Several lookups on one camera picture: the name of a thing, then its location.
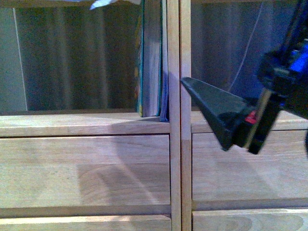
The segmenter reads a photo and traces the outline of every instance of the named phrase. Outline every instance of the wooden shelf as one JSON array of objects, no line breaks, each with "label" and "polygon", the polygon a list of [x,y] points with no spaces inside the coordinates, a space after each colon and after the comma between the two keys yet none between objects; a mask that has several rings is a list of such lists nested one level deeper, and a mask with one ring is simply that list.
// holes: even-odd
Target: wooden shelf
[{"label": "wooden shelf", "polygon": [[137,113],[0,116],[0,137],[169,133],[170,124]]},{"label": "wooden shelf", "polygon": [[[64,0],[0,0],[0,8],[39,8],[39,7],[69,7],[91,6],[94,0],[64,1]],[[131,4],[128,1],[117,1],[112,4]]]},{"label": "wooden shelf", "polygon": [[[200,111],[193,111],[192,116],[192,133],[210,133],[212,129],[204,119]],[[295,130],[307,129],[308,120],[291,113],[281,111],[273,130]]]},{"label": "wooden shelf", "polygon": [[262,1],[271,1],[271,0],[192,0],[192,3],[231,3],[231,2],[262,2]]}]

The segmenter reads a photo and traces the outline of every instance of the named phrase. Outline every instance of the curtain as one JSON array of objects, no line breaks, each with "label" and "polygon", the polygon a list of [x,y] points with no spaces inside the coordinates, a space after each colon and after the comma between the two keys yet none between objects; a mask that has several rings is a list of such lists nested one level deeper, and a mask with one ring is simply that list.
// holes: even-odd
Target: curtain
[{"label": "curtain", "polygon": [[[192,3],[192,77],[228,90],[243,60],[260,2]],[[262,55],[282,42],[295,0],[266,1],[231,92],[259,97],[256,71]]]},{"label": "curtain", "polygon": [[139,5],[17,9],[27,107],[134,108]]}]

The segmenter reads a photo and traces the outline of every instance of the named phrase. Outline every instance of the wooden cabinet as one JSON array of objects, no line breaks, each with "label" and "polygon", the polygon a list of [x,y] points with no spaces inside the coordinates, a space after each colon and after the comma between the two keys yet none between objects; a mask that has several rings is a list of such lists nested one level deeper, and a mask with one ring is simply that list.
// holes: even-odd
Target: wooden cabinet
[{"label": "wooden cabinet", "polygon": [[224,152],[193,112],[193,230],[306,230],[307,125],[281,112],[258,155],[237,146]]},{"label": "wooden cabinet", "polygon": [[171,230],[170,123],[15,115],[0,130],[1,230]]}]

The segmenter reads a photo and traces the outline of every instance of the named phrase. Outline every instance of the wood grain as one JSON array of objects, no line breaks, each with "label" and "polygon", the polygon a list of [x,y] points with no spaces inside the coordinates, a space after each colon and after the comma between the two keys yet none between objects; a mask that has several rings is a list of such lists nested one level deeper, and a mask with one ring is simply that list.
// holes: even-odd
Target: wood grain
[{"label": "wood grain", "polygon": [[167,135],[0,139],[0,208],[168,205]]},{"label": "wood grain", "polygon": [[[191,1],[180,0],[180,77],[191,77]],[[182,230],[192,230],[191,98],[180,87]]]},{"label": "wood grain", "polygon": [[0,137],[169,133],[169,123],[137,113],[0,116]]},{"label": "wood grain", "polygon": [[181,230],[179,1],[167,1],[172,230]]},{"label": "wood grain", "polygon": [[193,212],[193,231],[306,231],[308,209]]},{"label": "wood grain", "polygon": [[306,131],[273,131],[259,155],[233,146],[221,150],[213,134],[192,137],[192,198],[218,208],[222,202],[308,198]]},{"label": "wood grain", "polygon": [[170,231],[167,216],[97,216],[0,219],[2,231]]},{"label": "wood grain", "polygon": [[[286,111],[281,111],[277,118],[273,130],[296,130],[307,129],[308,120],[293,115]],[[213,132],[200,111],[192,112],[192,133]]]}]

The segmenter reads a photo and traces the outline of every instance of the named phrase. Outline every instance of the vertical wooden post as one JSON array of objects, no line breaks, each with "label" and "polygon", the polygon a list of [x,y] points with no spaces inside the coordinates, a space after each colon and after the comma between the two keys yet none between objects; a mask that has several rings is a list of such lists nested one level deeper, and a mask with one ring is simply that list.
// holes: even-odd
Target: vertical wooden post
[{"label": "vertical wooden post", "polygon": [[179,1],[167,1],[172,231],[181,230]]},{"label": "vertical wooden post", "polygon": [[[191,77],[191,1],[180,0],[180,77]],[[180,87],[182,230],[192,230],[191,98]]]}]

